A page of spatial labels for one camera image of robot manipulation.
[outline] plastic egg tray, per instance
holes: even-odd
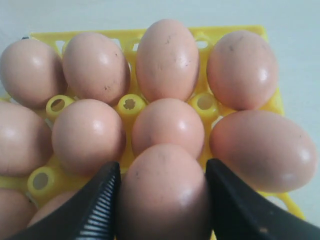
[[[188,103],[197,111],[205,127],[205,146],[199,159],[199,163],[204,170],[206,161],[214,157],[210,152],[208,144],[209,134],[213,125],[222,117],[234,112],[234,110],[227,108],[218,102],[210,91],[206,75],[207,59],[210,50],[223,35],[242,29],[257,33],[265,40],[268,40],[265,29],[260,25],[189,28],[199,48],[201,65],[197,86]],[[95,32],[113,39],[118,46],[122,48],[131,69],[131,85],[129,93],[123,96],[119,103],[114,107],[121,116],[126,130],[127,144],[120,161],[121,172],[125,173],[134,160],[131,149],[131,129],[139,112],[148,104],[138,88],[135,72],[136,51],[145,29],[106,30]],[[80,32],[31,33],[29,37],[47,43],[62,55],[69,40],[78,33]],[[57,95],[50,99],[46,109],[44,111],[38,111],[37,113],[52,124],[63,108],[77,99],[78,98],[68,89],[65,95]],[[9,102],[12,101],[12,99],[9,95],[6,95],[0,98],[0,101]],[[276,90],[274,96],[261,109],[284,115],[283,102],[279,89]],[[36,169],[29,177],[16,178],[0,176],[0,187],[23,191],[27,193],[39,207],[41,207],[51,198],[64,191],[81,188],[88,180],[88,178],[79,177],[63,171],[59,160],[53,156],[47,165]],[[275,197],[278,200],[281,200],[286,205],[289,212],[304,219],[303,213],[287,193],[267,194],[261,192],[261,194],[265,197]]]

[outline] egg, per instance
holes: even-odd
[[[314,176],[318,156],[309,135],[273,112],[245,110],[222,118],[209,141],[218,159],[253,189],[282,193]]]
[[[152,145],[172,143],[183,147],[195,159],[203,150],[205,129],[197,112],[175,98],[163,98],[147,105],[132,127],[135,156]]]
[[[234,110],[259,109],[277,88],[275,54],[262,37],[247,30],[223,36],[209,54],[206,71],[216,99]]]
[[[136,78],[149,101],[187,100],[199,76],[199,50],[191,32],[179,21],[162,19],[144,33],[136,52]]]
[[[130,87],[130,68],[122,50],[110,38],[83,32],[67,44],[62,58],[70,88],[81,99],[116,105]]]
[[[122,180],[117,240],[209,240],[211,206],[204,172],[182,147],[154,145]]]
[[[51,199],[46,205],[44,205],[42,208],[39,209],[39,211],[36,212],[36,214],[33,216],[31,221],[29,222],[28,227],[41,221],[46,216],[50,215],[55,210],[60,208],[69,199],[71,199],[75,195],[75,193],[76,193],[75,191],[67,191]]]
[[[14,100],[31,109],[44,109],[50,98],[67,90],[61,57],[51,46],[32,38],[4,50],[0,79]]]
[[[0,188],[0,239],[25,229],[36,211],[36,206],[21,192]]]
[[[64,108],[55,120],[52,145],[65,170],[93,175],[106,162],[120,160],[126,147],[126,132],[111,106],[82,99]]]
[[[53,154],[51,129],[32,110],[0,101],[0,175],[23,177]]]

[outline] white background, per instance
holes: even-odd
[[[0,0],[0,51],[29,32],[147,28],[163,18],[188,27],[261,24],[278,57],[286,116],[311,135],[319,151],[319,8],[319,0]],[[291,193],[318,226],[319,186],[318,171]]]

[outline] yellow egg tray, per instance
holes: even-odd
[[[221,117],[234,112],[234,110],[223,106],[213,96],[207,83],[207,59],[210,50],[222,36],[227,33],[243,29],[257,33],[265,40],[268,40],[264,27],[260,25],[189,28],[199,48],[201,65],[198,83],[188,103],[197,111],[205,127],[205,146],[203,153],[199,158],[199,163],[204,170],[206,167],[206,161],[213,157],[209,149],[208,141],[213,125],[221,119]],[[102,30],[94,32],[101,33],[113,39],[119,47],[122,48],[131,69],[131,85],[129,92],[127,95],[123,96],[119,103],[114,107],[121,116],[126,130],[127,144],[120,161],[121,172],[125,173],[134,160],[134,155],[131,149],[131,129],[139,112],[148,104],[138,88],[135,72],[137,47],[145,29]],[[64,49],[70,39],[79,33],[79,31],[31,33],[30,38],[47,43],[60,55],[63,55]],[[37,113],[52,124],[63,108],[77,99],[78,98],[68,89],[65,95],[57,95],[50,99],[47,103],[46,109],[44,111],[38,111]],[[0,98],[0,101],[1,100],[10,102],[11,98],[9,95],[6,95]],[[276,90],[273,97],[261,109],[284,115],[283,102],[279,89]],[[59,160],[53,156],[47,165],[36,169],[29,177],[16,178],[0,176],[0,188],[13,188],[23,191],[27,193],[39,207],[41,207],[51,198],[64,191],[77,190],[81,188],[88,180],[88,178],[72,175],[63,171]],[[267,194],[261,192],[261,194],[265,197],[272,196],[280,199],[286,205],[289,212],[304,219],[303,213],[287,193]]]

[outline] brown egg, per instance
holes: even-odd
[[[75,195],[75,191],[64,192],[53,199],[51,199],[46,205],[39,209],[39,211],[33,216],[31,221],[28,224],[28,227],[44,219],[46,216],[53,213],[55,210],[60,208],[65,204],[69,199]]]
[[[187,100],[199,75],[199,51],[191,32],[179,21],[163,19],[145,32],[136,53],[136,77],[149,101]]]
[[[209,55],[206,71],[214,96],[235,110],[262,107],[277,88],[278,64],[271,47],[247,30],[222,37]]]
[[[119,161],[126,146],[126,132],[118,113],[94,99],[76,101],[55,120],[52,145],[69,172],[92,175],[108,161]]]
[[[245,110],[222,118],[210,135],[212,153],[258,191],[288,192],[314,176],[316,146],[298,125],[273,112]]]
[[[182,147],[158,144],[139,155],[120,185],[118,240],[209,240],[204,172]]]
[[[0,101],[0,175],[22,177],[53,154],[51,129],[32,110]]]
[[[0,188],[0,239],[25,229],[36,211],[36,206],[21,192]]]
[[[130,69],[122,50],[108,37],[83,32],[73,37],[63,54],[63,72],[81,99],[116,105],[130,87]]]
[[[183,147],[195,159],[203,150],[205,129],[197,112],[179,99],[164,98],[146,106],[132,128],[135,156],[156,144],[172,143]]]
[[[0,78],[10,96],[31,109],[44,109],[50,98],[67,90],[60,56],[35,39],[19,40],[4,50]]]

